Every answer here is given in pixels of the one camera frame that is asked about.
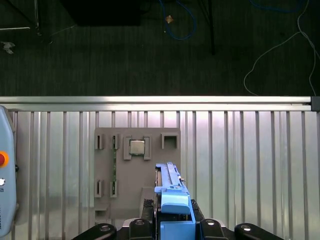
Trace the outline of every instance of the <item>orange button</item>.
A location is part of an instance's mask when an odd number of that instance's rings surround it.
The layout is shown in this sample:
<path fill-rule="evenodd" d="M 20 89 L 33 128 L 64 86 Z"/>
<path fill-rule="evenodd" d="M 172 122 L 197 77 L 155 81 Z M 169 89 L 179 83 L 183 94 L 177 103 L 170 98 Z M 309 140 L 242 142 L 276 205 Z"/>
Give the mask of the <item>orange button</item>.
<path fill-rule="evenodd" d="M 9 162 L 9 156 L 5 151 L 0 151 L 0 168 L 7 166 Z"/>
<path fill-rule="evenodd" d="M 5 156 L 3 156 L 2 154 L 0 154 L 0 166 L 4 165 L 5 164 Z"/>

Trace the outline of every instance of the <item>gray floor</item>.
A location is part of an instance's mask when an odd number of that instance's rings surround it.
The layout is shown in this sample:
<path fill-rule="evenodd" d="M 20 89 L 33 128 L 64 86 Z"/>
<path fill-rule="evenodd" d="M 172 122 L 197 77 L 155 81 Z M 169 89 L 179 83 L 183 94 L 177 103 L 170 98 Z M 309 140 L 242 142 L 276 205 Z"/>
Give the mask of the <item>gray floor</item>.
<path fill-rule="evenodd" d="M 256 0 L 283 8 L 297 1 Z M 12 2 L 33 16 L 32 0 Z M 74 25 L 59 1 L 42 2 L 40 16 L 46 34 Z M 142 16 L 141 26 L 76 26 L 52 36 L 51 44 L 40 43 L 30 31 L 0 32 L 0 41 L 16 45 L 12 55 L 0 49 L 0 95 L 249 95 L 243 87 L 244 76 L 259 55 L 297 32 L 299 13 L 260 10 L 249 0 L 212 2 L 215 56 L 211 55 L 209 28 L 196 0 L 183 1 L 197 19 L 195 35 L 185 41 L 165 33 L 161 6 L 156 1 Z M 319 5 L 319 1 L 310 0 L 301 19 L 318 52 Z M 166 6 L 174 18 L 172 31 L 187 33 L 192 28 L 188 14 L 174 2 Z M 2 19 L 17 21 L 1 7 L 0 19 L 1 23 Z M 259 95 L 310 96 L 308 77 L 313 60 L 308 41 L 298 35 L 264 56 L 247 85 Z M 318 94 L 319 66 L 312 78 Z"/>

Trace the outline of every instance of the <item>black cable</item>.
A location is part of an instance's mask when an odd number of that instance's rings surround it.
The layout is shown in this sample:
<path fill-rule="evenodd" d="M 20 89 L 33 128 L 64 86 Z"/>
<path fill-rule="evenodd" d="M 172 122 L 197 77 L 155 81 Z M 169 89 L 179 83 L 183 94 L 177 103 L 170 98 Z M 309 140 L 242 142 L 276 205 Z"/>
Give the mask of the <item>black cable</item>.
<path fill-rule="evenodd" d="M 206 9 L 206 5 L 204 3 L 204 0 L 198 0 L 198 5 L 200 7 L 200 10 L 204 16 L 206 23 L 210 26 L 209 13 Z"/>

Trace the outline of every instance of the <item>slot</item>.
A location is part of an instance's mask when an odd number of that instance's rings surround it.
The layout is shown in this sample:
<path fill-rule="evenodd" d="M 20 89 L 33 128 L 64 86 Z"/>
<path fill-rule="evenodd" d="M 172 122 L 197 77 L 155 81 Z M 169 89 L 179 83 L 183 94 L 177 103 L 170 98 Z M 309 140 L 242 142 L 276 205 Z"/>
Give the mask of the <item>slot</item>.
<path fill-rule="evenodd" d="M 118 181 L 110 182 L 110 197 L 116 198 L 118 196 Z"/>
<path fill-rule="evenodd" d="M 161 133 L 162 149 L 179 149 L 180 138 L 177 133 Z"/>
<path fill-rule="evenodd" d="M 95 221 L 97 224 L 105 223 L 107 220 L 107 211 L 96 210 L 95 211 Z"/>
<path fill-rule="evenodd" d="M 100 143 L 100 141 L 101 141 L 101 140 L 100 140 L 100 135 L 98 135 L 98 140 L 97 140 L 97 141 L 98 141 L 98 149 L 100 149 L 100 148 L 101 148 L 101 143 Z"/>
<path fill-rule="evenodd" d="M 97 134 L 94 141 L 94 148 L 96 150 L 102 150 L 104 149 L 104 135 L 103 134 Z"/>
<path fill-rule="evenodd" d="M 116 149 L 116 136 L 112 137 L 112 144 L 113 144 L 112 148 Z"/>
<path fill-rule="evenodd" d="M 97 180 L 95 183 L 95 198 L 101 198 L 103 196 L 103 182 L 101 180 Z"/>

